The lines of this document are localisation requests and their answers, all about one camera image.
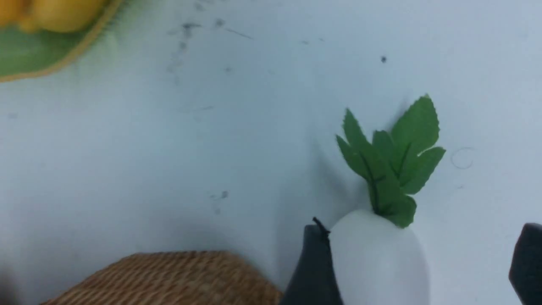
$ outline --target black object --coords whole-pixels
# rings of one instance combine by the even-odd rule
[[[522,304],[542,304],[542,225],[523,226],[508,278]]]
[[[305,226],[298,266],[279,305],[343,305],[333,271],[330,232],[313,220],[316,225]]]

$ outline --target artificial leaf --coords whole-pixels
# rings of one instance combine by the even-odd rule
[[[367,168],[368,180],[379,181],[384,179],[389,174],[388,164],[380,157],[380,154],[371,143],[365,141],[360,142],[360,144],[361,150],[358,152],[358,155]]]
[[[385,160],[391,160],[393,155],[393,140],[390,135],[384,131],[375,131],[373,133],[373,146],[378,151],[378,153]]]
[[[429,96],[412,104],[391,130],[396,150],[392,166],[398,176],[418,154],[431,148],[438,140],[438,117]]]
[[[382,214],[383,211],[391,209],[392,206],[401,201],[404,196],[399,181],[391,172],[389,165],[383,163],[383,166],[386,169],[385,175],[382,176],[383,178],[373,180],[372,183],[368,181],[369,189],[372,190],[373,199],[375,201],[375,204],[373,205],[377,207],[375,213],[379,215]]]
[[[400,201],[390,205],[389,209],[383,210],[380,216],[400,228],[406,228],[414,222],[414,214],[416,214],[416,201],[414,198],[404,195]]]
[[[350,145],[343,138],[337,136],[337,144],[343,154],[346,164],[358,175],[367,180],[367,168],[359,154],[355,154]]]
[[[366,146],[365,143],[368,143],[362,128],[359,126],[358,120],[356,120],[354,114],[348,108],[344,115],[343,130],[346,140],[355,152],[361,151]]]
[[[431,177],[445,152],[446,150],[442,147],[434,147],[424,151],[413,163],[409,164],[400,179],[404,192],[407,194],[419,192]]]

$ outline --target leaf stem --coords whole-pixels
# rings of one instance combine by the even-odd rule
[[[391,171],[395,174],[395,177],[399,179],[399,173],[395,170],[395,168],[393,168],[393,162],[391,161],[390,161],[390,168],[391,168]]]
[[[372,207],[373,207],[373,210],[375,212],[375,214],[379,215],[380,213],[380,207],[379,207],[379,197],[378,197],[378,189],[376,187],[376,182],[375,181],[375,178],[372,174],[372,171],[371,171],[371,167],[369,166],[369,163],[367,162],[367,159],[363,156],[363,154],[359,153],[359,156],[362,158],[362,161],[363,163],[365,164],[365,167],[367,168],[367,173],[369,174],[369,185],[372,189],[372,192],[374,194],[374,199],[375,199],[375,202],[372,204]],[[386,177],[380,177],[378,179],[378,181],[382,181],[384,180]]]
[[[407,155],[408,155],[408,152],[410,151],[411,146],[412,146],[412,142],[409,142],[408,145],[406,146],[403,158],[401,158],[401,164],[399,165],[399,172],[397,173],[397,178],[400,178],[401,174],[403,173],[403,167],[405,165],[405,161],[407,160]]]

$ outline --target wicker basket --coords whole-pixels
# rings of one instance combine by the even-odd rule
[[[276,287],[228,252],[135,254],[43,305],[277,305]]]

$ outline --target white table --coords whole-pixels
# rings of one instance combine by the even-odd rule
[[[0,85],[0,274],[23,304],[138,251],[234,250],[284,288],[312,216],[367,204],[344,109],[370,134],[426,92],[448,149],[416,196],[432,303],[519,304],[542,3],[144,2],[76,65]]]

